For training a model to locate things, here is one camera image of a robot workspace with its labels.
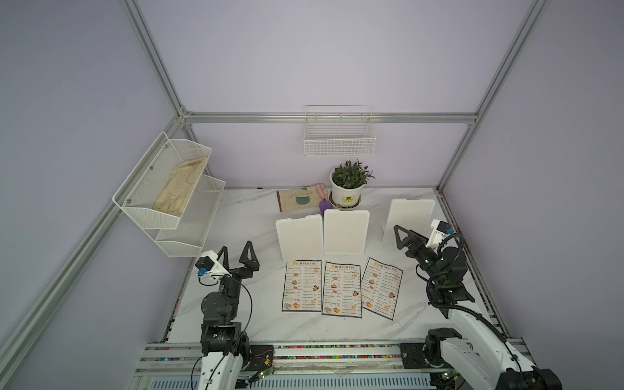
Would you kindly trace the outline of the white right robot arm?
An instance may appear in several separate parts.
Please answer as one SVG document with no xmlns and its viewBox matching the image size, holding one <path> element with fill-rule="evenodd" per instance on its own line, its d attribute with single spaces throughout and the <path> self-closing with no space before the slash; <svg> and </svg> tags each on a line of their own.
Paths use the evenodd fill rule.
<svg viewBox="0 0 624 390">
<path fill-rule="evenodd" d="M 552 370 L 537 367 L 489 319 L 465 305 L 474 297 L 463 283 L 468 272 L 463 235 L 447 224 L 430 237 L 400 225 L 393 232 L 397 248 L 417 263 L 429 305 L 452 323 L 428 331 L 422 348 L 426 364 L 453 367 L 472 389 L 562 388 Z"/>
</svg>

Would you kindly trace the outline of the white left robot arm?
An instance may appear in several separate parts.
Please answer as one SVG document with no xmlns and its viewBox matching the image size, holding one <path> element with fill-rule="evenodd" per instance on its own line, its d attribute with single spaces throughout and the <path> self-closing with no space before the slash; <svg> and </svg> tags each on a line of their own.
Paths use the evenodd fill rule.
<svg viewBox="0 0 624 390">
<path fill-rule="evenodd" d="M 239 258 L 240 266 L 231 268 L 228 248 L 218 253 L 209 250 L 195 263 L 198 276 L 218 282 L 218 290 L 203 298 L 201 311 L 201 369 L 198 389 L 234 389 L 240 371 L 250 363 L 250 339 L 247 326 L 237 322 L 241 292 L 248 292 L 243 281 L 253 277 L 260 265 L 253 243 L 247 241 Z"/>
</svg>

